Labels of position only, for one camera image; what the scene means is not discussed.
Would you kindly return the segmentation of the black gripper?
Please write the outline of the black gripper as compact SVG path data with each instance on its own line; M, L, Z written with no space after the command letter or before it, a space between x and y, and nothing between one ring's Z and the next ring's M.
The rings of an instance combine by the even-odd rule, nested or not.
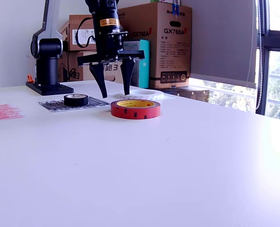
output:
M103 65L122 61L121 73L124 87L124 94L130 94L130 84L135 60L145 58L143 50L125 51L117 49L101 49L97 50L96 54L80 56L77 58L78 66L88 65L90 72L96 80L103 98L107 98L107 90L105 86L104 68Z

